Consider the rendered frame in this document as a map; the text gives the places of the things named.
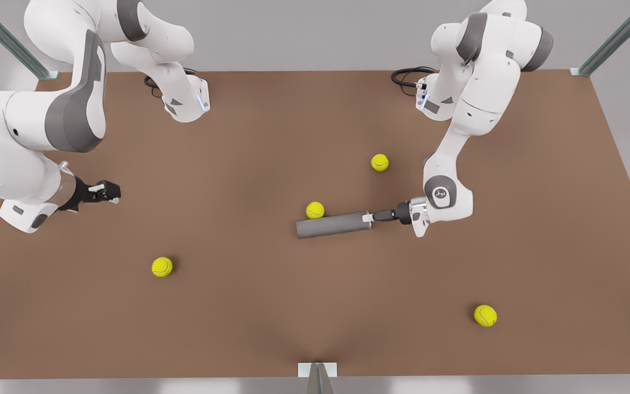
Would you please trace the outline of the grey tennis ball tube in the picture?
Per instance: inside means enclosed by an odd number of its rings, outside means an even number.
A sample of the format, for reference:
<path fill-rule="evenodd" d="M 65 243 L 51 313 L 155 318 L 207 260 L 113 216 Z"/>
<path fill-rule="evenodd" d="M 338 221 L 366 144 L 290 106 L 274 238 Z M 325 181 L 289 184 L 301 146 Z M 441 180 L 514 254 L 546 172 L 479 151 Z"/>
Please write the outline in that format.
<path fill-rule="evenodd" d="M 296 222 L 298 239 L 312 239 L 323 235 L 345 234 L 357 230 L 368 230 L 371 222 L 363 222 L 364 214 L 370 212 L 356 212 L 346 215 L 336 215 L 317 219 L 307 219 Z"/>

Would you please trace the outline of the silver frame post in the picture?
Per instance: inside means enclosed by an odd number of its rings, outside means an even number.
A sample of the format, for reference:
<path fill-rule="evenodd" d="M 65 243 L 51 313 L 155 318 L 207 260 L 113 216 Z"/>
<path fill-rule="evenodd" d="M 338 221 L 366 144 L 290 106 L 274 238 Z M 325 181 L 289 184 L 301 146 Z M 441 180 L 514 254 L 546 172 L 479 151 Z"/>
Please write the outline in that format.
<path fill-rule="evenodd" d="M 300 362 L 299 378 L 307 378 L 306 394 L 335 394 L 330 378 L 337 377 L 337 362 Z"/>
<path fill-rule="evenodd" d="M 613 32 L 580 67 L 569 69 L 573 77 L 590 77 L 616 50 L 630 38 L 630 16 Z"/>
<path fill-rule="evenodd" d="M 1 22 L 0 45 L 3 45 L 38 80 L 55 80 L 59 77 L 58 71 L 47 69 Z"/>

